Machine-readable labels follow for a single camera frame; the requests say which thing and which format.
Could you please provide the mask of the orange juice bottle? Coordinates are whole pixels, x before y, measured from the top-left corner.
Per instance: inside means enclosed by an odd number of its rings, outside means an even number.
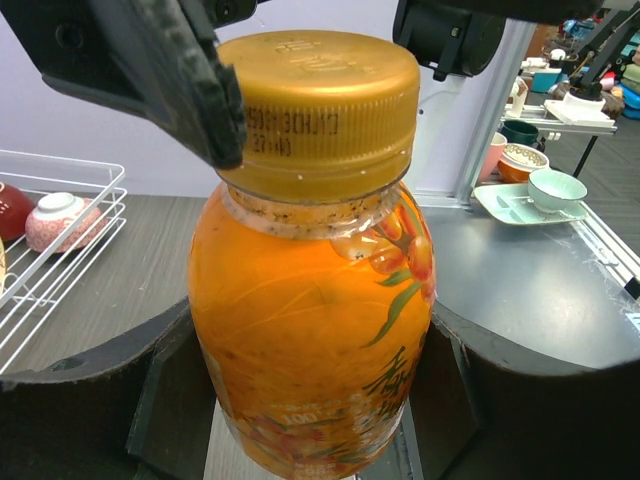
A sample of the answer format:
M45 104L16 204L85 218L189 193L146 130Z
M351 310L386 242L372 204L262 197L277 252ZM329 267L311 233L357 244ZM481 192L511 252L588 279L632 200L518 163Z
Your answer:
M397 183L347 203L218 186L188 299L223 418L284 479L347 479L391 442L436 298L429 229Z

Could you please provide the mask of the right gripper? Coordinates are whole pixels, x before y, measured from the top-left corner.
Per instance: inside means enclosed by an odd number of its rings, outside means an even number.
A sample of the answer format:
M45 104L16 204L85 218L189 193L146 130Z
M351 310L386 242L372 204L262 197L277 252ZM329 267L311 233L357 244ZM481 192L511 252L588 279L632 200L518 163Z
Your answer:
M255 1L4 1L1 14L52 89L144 118L217 170L243 162L239 83L216 28Z

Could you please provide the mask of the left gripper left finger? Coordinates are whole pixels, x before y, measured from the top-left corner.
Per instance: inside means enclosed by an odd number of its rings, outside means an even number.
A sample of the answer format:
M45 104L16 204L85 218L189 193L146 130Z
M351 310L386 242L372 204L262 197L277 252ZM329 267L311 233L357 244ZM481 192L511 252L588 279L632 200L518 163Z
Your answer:
M4 479L201 479L216 394L187 300L1 377Z

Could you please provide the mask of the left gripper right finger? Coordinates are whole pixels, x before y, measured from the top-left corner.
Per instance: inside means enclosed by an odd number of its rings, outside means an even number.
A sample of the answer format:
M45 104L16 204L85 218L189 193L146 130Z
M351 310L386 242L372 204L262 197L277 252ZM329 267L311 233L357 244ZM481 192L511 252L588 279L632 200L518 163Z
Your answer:
M639 363L591 369L434 307L410 393L426 479L636 479Z

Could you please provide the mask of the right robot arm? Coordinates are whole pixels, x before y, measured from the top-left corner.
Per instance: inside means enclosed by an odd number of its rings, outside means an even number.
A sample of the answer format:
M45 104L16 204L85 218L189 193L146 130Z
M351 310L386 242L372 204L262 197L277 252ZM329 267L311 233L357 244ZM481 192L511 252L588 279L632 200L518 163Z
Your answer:
M557 24L595 1L401 1L392 37L286 30L220 42L253 1L5 1L53 90L150 121L244 192L337 203L406 178L508 20Z

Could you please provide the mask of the orange bottle cap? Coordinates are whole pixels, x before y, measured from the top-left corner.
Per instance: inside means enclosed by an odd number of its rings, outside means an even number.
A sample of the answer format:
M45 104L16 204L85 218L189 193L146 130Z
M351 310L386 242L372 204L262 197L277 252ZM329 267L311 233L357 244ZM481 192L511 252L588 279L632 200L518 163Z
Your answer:
M287 30L227 41L254 171L349 172L391 181L408 169L420 70L389 41L329 30Z

